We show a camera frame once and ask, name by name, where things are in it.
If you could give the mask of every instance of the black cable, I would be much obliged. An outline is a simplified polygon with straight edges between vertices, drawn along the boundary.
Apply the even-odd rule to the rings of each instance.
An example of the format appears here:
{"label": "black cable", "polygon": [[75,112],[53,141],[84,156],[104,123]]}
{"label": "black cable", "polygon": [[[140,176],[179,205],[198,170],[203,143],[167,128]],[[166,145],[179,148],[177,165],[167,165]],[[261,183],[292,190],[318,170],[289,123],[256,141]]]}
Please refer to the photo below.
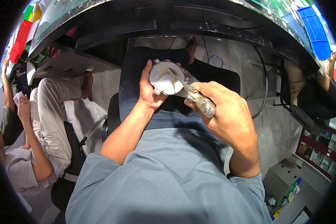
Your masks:
{"label": "black cable", "polygon": [[239,29],[256,29],[259,28],[260,26],[256,26],[256,27],[247,27],[247,28],[239,28]]}
{"label": "black cable", "polygon": [[207,46],[205,44],[205,39],[204,36],[202,35],[203,41],[204,41],[204,47],[205,47],[205,51],[207,52],[207,60],[209,59],[209,54],[208,54],[208,50],[207,50]]}
{"label": "black cable", "polygon": [[263,105],[261,105],[259,111],[255,115],[251,116],[252,119],[255,119],[257,116],[259,116],[259,114],[261,113],[261,111],[263,111],[265,103],[266,103],[266,98],[268,96],[268,75],[267,75],[267,72],[266,72],[266,66],[265,66],[263,57],[261,56],[260,52],[258,51],[258,49],[255,46],[254,46],[254,48],[255,48],[256,52],[258,53],[258,55],[260,57],[261,63],[263,64],[264,74],[265,74],[265,79],[266,79],[266,91],[265,91]]}

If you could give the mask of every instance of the black chair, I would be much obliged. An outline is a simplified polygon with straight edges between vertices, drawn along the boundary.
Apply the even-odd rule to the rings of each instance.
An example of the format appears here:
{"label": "black chair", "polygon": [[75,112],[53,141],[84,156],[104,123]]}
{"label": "black chair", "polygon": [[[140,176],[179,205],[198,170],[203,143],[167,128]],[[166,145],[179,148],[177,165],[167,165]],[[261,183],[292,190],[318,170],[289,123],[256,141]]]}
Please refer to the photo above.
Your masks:
{"label": "black chair", "polygon": [[67,139],[72,150],[71,164],[65,170],[64,176],[58,178],[57,182],[54,183],[51,190],[51,201],[61,211],[66,211],[68,201],[70,200],[77,178],[87,157],[82,146],[85,145],[86,141],[92,136],[95,129],[104,119],[107,120],[107,115],[102,116],[94,123],[81,141],[78,141],[72,124],[64,122]]}
{"label": "black chair", "polygon": [[110,104],[108,106],[107,117],[110,118],[109,122],[103,123],[102,127],[102,143],[105,142],[107,137],[121,124],[120,109],[118,105],[118,93],[112,96]]}
{"label": "black chair", "polygon": [[279,96],[281,104],[274,104],[274,106],[283,106],[286,110],[290,112],[290,115],[311,134],[318,136],[321,133],[321,126],[324,127],[323,123],[318,125],[301,108],[296,105],[291,105],[289,81],[287,78],[286,70],[284,69],[284,60],[281,60],[281,89]]}

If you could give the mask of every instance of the workbench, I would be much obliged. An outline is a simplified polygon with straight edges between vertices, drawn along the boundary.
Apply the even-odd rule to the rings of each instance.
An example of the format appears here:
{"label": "workbench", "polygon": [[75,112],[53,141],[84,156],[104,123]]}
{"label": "workbench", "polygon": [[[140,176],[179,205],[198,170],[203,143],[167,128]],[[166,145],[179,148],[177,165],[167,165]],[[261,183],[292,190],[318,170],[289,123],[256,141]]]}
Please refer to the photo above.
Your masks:
{"label": "workbench", "polygon": [[[235,26],[230,25],[234,19]],[[77,27],[71,37],[65,35]],[[120,68],[128,38],[207,35],[251,44],[316,72],[304,25],[288,0],[52,0],[31,42],[29,57],[62,50],[37,65],[34,78]]]}

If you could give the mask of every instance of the blue cable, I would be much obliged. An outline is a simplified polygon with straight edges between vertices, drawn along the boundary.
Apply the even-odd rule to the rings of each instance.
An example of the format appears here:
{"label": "blue cable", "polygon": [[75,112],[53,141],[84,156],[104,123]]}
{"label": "blue cable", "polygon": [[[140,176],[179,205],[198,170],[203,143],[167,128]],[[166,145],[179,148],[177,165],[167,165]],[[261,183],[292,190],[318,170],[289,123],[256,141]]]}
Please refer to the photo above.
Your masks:
{"label": "blue cable", "polygon": [[220,66],[220,68],[223,68],[223,65],[224,65],[223,60],[222,60],[220,57],[216,56],[216,55],[213,55],[213,56],[211,56],[211,57],[208,59],[208,64],[209,64],[209,61],[210,61],[210,59],[211,59],[212,57],[217,57],[217,58],[219,58],[219,60],[221,60],[221,66]]}

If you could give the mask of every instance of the blue storage bin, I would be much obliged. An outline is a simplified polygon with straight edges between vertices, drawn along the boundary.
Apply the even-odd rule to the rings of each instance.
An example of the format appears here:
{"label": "blue storage bin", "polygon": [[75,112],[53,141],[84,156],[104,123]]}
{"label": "blue storage bin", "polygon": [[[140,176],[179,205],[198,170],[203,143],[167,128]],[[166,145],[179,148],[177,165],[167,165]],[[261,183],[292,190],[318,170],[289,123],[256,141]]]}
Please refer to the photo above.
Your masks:
{"label": "blue storage bin", "polygon": [[312,49],[319,60],[326,60],[331,56],[331,48],[323,25],[312,6],[298,9],[302,22],[309,36]]}
{"label": "blue storage bin", "polygon": [[284,19],[287,22],[287,24],[289,24],[289,26],[291,26],[291,28],[294,29],[300,35],[300,37],[305,40],[307,44],[309,44],[309,40],[306,36],[305,29],[302,26],[300,26],[299,22],[296,21],[292,13],[283,15],[281,18]]}

